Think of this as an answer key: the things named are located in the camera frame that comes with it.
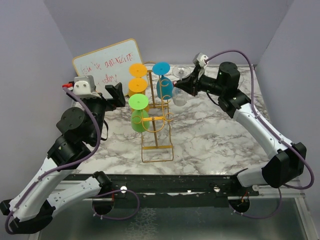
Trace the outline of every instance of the gold wire stand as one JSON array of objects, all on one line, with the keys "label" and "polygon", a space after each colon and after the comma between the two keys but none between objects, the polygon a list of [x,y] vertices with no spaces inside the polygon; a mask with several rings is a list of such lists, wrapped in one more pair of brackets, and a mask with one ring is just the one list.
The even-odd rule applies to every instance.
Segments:
[{"label": "gold wire stand", "polygon": [[[154,87],[153,87],[153,80],[152,80],[152,70],[148,70],[147,74],[149,76],[149,81],[150,81],[150,88],[151,88],[151,95],[152,95],[152,103],[149,104],[149,108],[150,109],[161,109],[162,110],[162,116],[155,116],[155,117],[142,117],[141,121],[142,121],[142,126],[143,128],[148,131],[149,133],[153,133],[154,135],[154,142],[155,145],[154,146],[144,146],[144,136],[143,133],[141,133],[141,160],[143,163],[156,163],[156,162],[170,162],[174,160],[174,145],[172,144],[171,141],[171,126],[170,126],[170,122],[173,120],[172,119],[167,119],[167,116],[172,115],[173,114],[171,112],[169,112],[169,102],[168,100],[164,100],[163,96],[161,98],[161,102],[160,103],[156,103],[155,101],[155,94],[154,94]],[[165,87],[165,85],[162,85],[162,81],[161,78],[159,77],[159,81],[160,81],[160,86]],[[156,129],[156,121],[161,121],[162,120],[162,127],[160,129]],[[149,131],[145,128],[144,126],[144,122],[146,121],[151,121],[152,122],[152,127],[153,127],[153,131]],[[159,145],[158,144],[158,136],[157,136],[157,132],[159,132],[160,130],[162,130],[162,128],[165,126],[165,123],[168,123],[169,125],[169,141],[170,141],[170,145]],[[172,151],[172,158],[171,159],[156,159],[156,160],[144,160],[144,150],[151,150],[151,149],[171,149]]]}]

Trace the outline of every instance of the black cable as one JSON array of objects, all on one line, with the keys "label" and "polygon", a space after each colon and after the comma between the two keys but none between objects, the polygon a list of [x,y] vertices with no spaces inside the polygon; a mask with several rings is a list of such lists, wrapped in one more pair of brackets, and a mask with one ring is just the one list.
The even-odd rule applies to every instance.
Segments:
[{"label": "black cable", "polygon": [[215,100],[213,100],[213,99],[211,98],[211,96],[209,95],[209,93],[206,93],[206,95],[207,95],[208,98],[211,100],[211,102],[213,102],[215,105],[219,106],[219,104],[216,103]]},{"label": "black cable", "polygon": [[101,140],[102,140],[102,141],[107,141],[107,139],[108,139],[109,126],[108,126],[108,123],[106,122],[106,120],[103,120],[103,123],[104,123],[104,125],[105,125],[105,127],[106,127],[106,138],[101,137]]}]

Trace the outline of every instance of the whiteboard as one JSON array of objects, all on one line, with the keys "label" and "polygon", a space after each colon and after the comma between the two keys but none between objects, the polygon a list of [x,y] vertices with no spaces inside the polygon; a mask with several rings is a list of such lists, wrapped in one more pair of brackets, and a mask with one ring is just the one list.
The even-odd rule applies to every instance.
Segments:
[{"label": "whiteboard", "polygon": [[78,76],[92,75],[96,91],[105,99],[111,98],[105,85],[122,83],[123,94],[128,94],[128,83],[134,77],[129,73],[132,64],[142,64],[136,40],[128,39],[104,48],[77,56],[72,60]]}]

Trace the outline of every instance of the wall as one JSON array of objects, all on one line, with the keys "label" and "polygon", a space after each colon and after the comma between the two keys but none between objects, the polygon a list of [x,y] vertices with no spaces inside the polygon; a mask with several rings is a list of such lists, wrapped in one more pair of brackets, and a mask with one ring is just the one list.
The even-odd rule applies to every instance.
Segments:
[{"label": "wall", "polygon": [[[136,39],[144,61],[192,64],[204,52],[257,64],[292,0],[44,0],[74,57]],[[246,64],[230,53],[213,60]]]},{"label": "wall", "polygon": [[[1,1],[0,201],[16,197],[59,136],[70,106],[61,85],[74,77],[72,55],[42,0]],[[5,233],[0,239],[25,240]]]},{"label": "wall", "polygon": [[[295,0],[259,62],[256,73],[272,123],[307,147],[315,184],[306,191],[320,233],[320,1]],[[302,180],[309,183],[305,170]]]}]

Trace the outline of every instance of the marble tabletop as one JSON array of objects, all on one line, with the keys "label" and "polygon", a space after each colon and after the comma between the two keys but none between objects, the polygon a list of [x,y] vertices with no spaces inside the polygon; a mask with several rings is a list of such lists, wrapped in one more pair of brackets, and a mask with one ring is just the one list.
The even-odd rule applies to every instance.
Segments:
[{"label": "marble tabletop", "polygon": [[[172,75],[172,68],[165,76],[172,81],[177,80]],[[239,67],[241,73],[239,89],[250,96],[251,78],[248,67]],[[209,66],[206,75],[216,78],[218,67]],[[154,89],[158,76],[152,74]],[[254,76],[254,103],[257,109],[268,119],[267,111]],[[146,95],[151,103],[150,86]],[[218,106],[214,105],[204,92],[198,96],[188,96],[184,106],[169,103],[173,113],[171,121],[171,140],[174,149],[173,161],[143,163],[141,158],[141,133],[131,128],[131,110],[126,97],[126,106],[105,113],[109,126],[108,140],[102,141],[97,153],[83,162],[75,173],[91,174],[95,171],[105,171],[106,174],[160,174],[160,175],[229,175],[244,168],[253,168],[267,162],[264,150],[248,131],[231,119]],[[160,109],[151,109],[149,116],[160,116]],[[157,129],[162,122],[156,121]],[[106,137],[103,127],[102,136]],[[160,145],[169,145],[169,125],[157,134]],[[155,144],[154,134],[143,133],[145,146]],[[170,159],[170,149],[145,150],[143,159]]]}]

